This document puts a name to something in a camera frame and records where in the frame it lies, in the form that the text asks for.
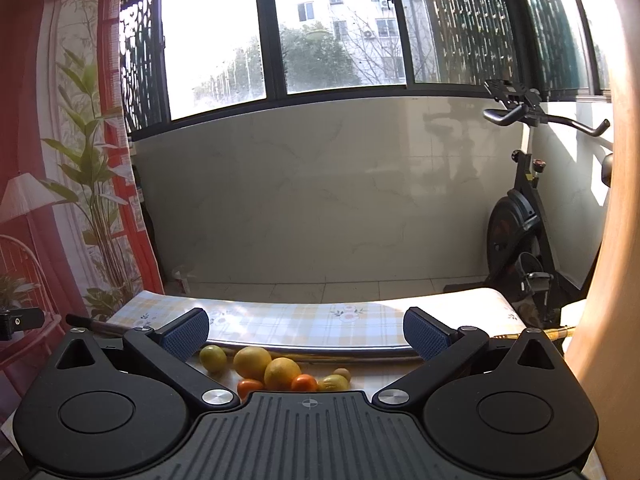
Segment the green lime fruit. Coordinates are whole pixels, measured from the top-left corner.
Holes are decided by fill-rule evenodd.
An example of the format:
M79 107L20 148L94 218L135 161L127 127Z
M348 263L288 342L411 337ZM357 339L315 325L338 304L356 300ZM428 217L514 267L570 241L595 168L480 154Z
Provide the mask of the green lime fruit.
M198 354L202 367L208 374L216 375L224 372L228 365L226 352L214 344L208 344Z

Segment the large yellow lemon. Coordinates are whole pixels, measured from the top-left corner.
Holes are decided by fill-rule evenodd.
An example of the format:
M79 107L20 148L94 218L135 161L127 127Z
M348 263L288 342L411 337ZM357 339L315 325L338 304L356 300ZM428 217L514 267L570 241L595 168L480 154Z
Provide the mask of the large yellow lemon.
M242 378L261 382L271 361L272 357L266 349L245 347L235 353L233 368Z

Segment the small orange tangerine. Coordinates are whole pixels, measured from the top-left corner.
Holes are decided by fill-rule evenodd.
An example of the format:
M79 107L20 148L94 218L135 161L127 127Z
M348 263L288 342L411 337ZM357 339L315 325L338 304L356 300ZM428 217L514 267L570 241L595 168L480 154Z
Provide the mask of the small orange tangerine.
M252 378L243 378L236 385L236 392L242 402L244 402L252 392L262 391L264 389L265 385L260 380Z

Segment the small brown kiwi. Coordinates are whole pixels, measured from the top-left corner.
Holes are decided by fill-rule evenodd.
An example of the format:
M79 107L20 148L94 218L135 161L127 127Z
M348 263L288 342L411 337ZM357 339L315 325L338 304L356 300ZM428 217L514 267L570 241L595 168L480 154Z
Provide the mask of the small brown kiwi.
M336 368L333 372L333 375L340 375L343 378L345 378L348 382L350 382L352 380L352 374L350 374L350 371L347 368L344 367L340 367L340 368Z

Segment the yellow green passion fruit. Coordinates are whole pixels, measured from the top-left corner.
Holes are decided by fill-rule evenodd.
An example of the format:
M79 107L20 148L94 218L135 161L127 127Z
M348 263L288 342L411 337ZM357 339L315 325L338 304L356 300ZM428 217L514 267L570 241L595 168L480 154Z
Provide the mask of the yellow green passion fruit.
M321 392L347 391L349 389L349 380L340 374L331 374L318 381L318 390Z

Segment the long metal rod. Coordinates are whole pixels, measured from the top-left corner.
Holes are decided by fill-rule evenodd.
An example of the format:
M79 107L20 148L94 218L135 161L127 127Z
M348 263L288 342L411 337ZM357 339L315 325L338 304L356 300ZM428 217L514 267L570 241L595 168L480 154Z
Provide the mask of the long metal rod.
M127 330L131 330L126 326L117 325L107 322L99 322L83 318L79 315L68 314L65 318L66 323L73 329L83 328L90 330L94 334L107 336L107 338L115 338L124 336ZM562 340L574 336L576 326L562 326L557 328L549 328L544 333L551 341ZM518 339L519 334L505 334L493 336L489 342L494 345L494 349L510 349L514 341ZM286 344L246 344L245 342L228 342L215 340L207 341L206 344L216 344L223 348L227 354L233 354L247 346L262 347L268 350L273 356L287 356L291 359L303 359L307 361L359 361L359 360L412 360L418 357L418 354L411 348L410 344L396 344L390 347L301 347L287 346Z

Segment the checkered floral tablecloth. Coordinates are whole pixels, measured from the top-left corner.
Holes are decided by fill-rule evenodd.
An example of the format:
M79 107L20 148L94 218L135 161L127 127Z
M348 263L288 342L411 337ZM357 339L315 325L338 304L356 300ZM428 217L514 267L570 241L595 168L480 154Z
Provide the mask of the checkered floral tablecloth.
M418 307L451 328L475 326L490 336L521 333L525 324L489 288L342 304L265 304L195 299L139 292L110 322L159 328L193 308L208 315L207 341L218 346L269 350L399 349L408 346L402 319Z

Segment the black exercise bike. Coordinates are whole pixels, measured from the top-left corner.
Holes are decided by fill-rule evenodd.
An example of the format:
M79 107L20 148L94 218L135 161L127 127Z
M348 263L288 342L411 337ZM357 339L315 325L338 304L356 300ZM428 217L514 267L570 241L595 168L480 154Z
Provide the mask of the black exercise bike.
M541 107L539 91L519 82L487 79L484 87L502 107L486 108L483 116L499 127L516 122L529 129L558 124L592 138L602 136L611 127L606 119L592 128L572 118L550 115ZM564 278L555 267L544 226L546 213L538 193L539 177L546 162L534 157L528 148L513 151L511 159L516 163L513 188L498 200L488 220L488 277L477 283L447 285L444 291L488 287L500 292L511 304L529 300L536 308L540 324L552 328L559 325L563 299L568 292L563 289Z

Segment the red plant print curtain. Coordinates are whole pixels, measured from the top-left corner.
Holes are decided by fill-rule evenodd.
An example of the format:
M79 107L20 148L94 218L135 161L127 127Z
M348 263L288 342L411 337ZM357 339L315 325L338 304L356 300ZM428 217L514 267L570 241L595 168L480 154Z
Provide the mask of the red plant print curtain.
M71 314L111 318L160 292L119 77L120 0L1 0L1 300L43 324L1 345L1 413Z

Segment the wooden furniture panel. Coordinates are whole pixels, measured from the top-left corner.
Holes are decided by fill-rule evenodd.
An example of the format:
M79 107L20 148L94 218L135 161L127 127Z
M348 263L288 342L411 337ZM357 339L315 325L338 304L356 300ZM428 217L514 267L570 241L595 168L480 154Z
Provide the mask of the wooden furniture panel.
M615 141L600 257L566 362L600 419L610 479L639 475L639 0L615 0L610 44Z

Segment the black framed window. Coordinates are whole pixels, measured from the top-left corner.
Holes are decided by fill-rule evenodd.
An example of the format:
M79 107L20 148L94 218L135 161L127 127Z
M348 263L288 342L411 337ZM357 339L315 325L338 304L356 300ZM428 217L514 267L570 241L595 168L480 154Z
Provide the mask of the black framed window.
M547 101L610 92L587 0L120 0L136 138L214 117L389 96L480 98L488 79Z

